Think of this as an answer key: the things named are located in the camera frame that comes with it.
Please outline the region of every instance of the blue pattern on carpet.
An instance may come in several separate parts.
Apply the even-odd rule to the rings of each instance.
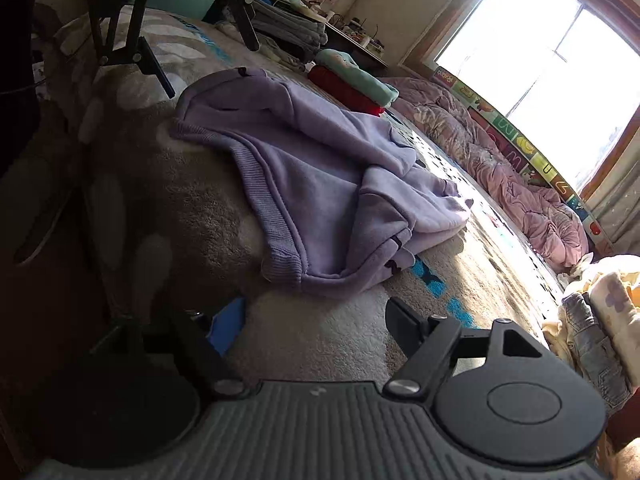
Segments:
[[[447,308],[447,312],[449,312],[453,317],[455,317],[462,324],[463,328],[476,327],[473,317],[471,317],[471,314],[469,314],[462,307],[462,303],[458,301],[458,298],[451,298],[449,301],[447,301],[446,308]]]
[[[411,267],[411,271],[416,278],[420,278],[424,282],[424,286],[436,298],[442,297],[447,290],[447,284],[436,276],[431,269],[416,256],[415,263]],[[469,314],[458,298],[450,298],[445,306],[447,312],[455,317],[464,328],[475,328],[474,318]]]

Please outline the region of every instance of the window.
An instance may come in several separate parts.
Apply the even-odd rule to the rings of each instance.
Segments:
[[[508,117],[574,189],[640,104],[640,56],[578,0],[482,0],[435,60]]]

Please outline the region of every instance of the folded clothes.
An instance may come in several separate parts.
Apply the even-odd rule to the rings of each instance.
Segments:
[[[320,16],[317,12],[309,9],[302,0],[280,0],[281,2],[287,2],[293,10],[300,14],[304,14],[306,17],[315,20],[316,22],[326,23],[326,18]]]
[[[254,10],[252,25],[255,30],[301,47],[306,53],[305,60],[313,59],[320,46],[327,42],[324,23],[295,16],[260,0],[254,0]]]
[[[313,67],[308,74],[308,78],[322,90],[338,99],[338,101],[349,110],[378,117],[385,111],[379,104],[376,104],[366,95],[361,94],[355,88],[349,86],[324,66],[316,65]]]
[[[383,108],[398,98],[398,90],[361,70],[349,54],[325,48],[316,54],[316,63],[327,67],[345,83]]]

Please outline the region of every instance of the red cushion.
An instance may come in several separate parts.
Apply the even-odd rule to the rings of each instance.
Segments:
[[[338,99],[349,110],[378,117],[385,111],[379,104],[349,86],[324,66],[316,65],[313,67],[308,74],[308,78],[322,90]]]

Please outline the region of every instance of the purple sweatshirt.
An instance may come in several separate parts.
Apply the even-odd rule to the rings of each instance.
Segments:
[[[342,110],[263,70],[189,86],[172,136],[232,153],[269,247],[274,283],[345,298],[458,232],[472,200],[416,164],[384,118]]]

